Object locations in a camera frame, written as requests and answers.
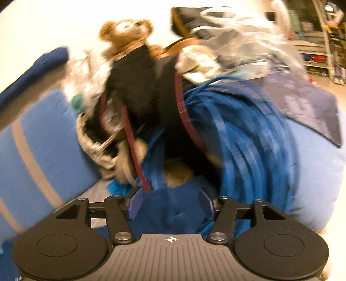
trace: circular pad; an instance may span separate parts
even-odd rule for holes
[[[327,263],[326,242],[297,221],[270,221],[242,233],[234,243],[240,262],[270,280],[319,276]]]
[[[297,237],[287,234],[269,236],[264,241],[268,252],[281,257],[293,257],[304,250],[304,243]]]
[[[108,255],[105,238],[74,220],[37,225],[13,245],[20,272],[34,280],[73,280],[97,269]]]
[[[37,243],[37,249],[48,257],[66,256],[76,250],[77,246],[77,239],[67,234],[51,234]]]

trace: teddy bear head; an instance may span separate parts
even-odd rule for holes
[[[120,52],[132,42],[144,41],[152,32],[153,25],[149,20],[109,20],[101,27],[99,37],[103,41],[110,42],[113,49]]]

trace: striped cushion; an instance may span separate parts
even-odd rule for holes
[[[75,121],[65,95],[53,90],[0,133],[0,243],[99,179],[79,147]]]

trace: stuffed animal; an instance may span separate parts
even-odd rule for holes
[[[153,32],[153,25],[149,20],[124,19],[121,21],[107,21],[101,27],[99,37],[112,44],[112,56],[121,59],[129,52],[146,44],[146,39]],[[164,53],[159,45],[147,45],[152,58]]]

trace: coiled blue cable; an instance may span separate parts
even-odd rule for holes
[[[298,178],[291,131],[258,85],[234,79],[220,76],[184,93],[198,135],[222,161],[220,196],[241,203],[264,199],[289,213]],[[235,235],[249,227],[249,221],[238,222]]]

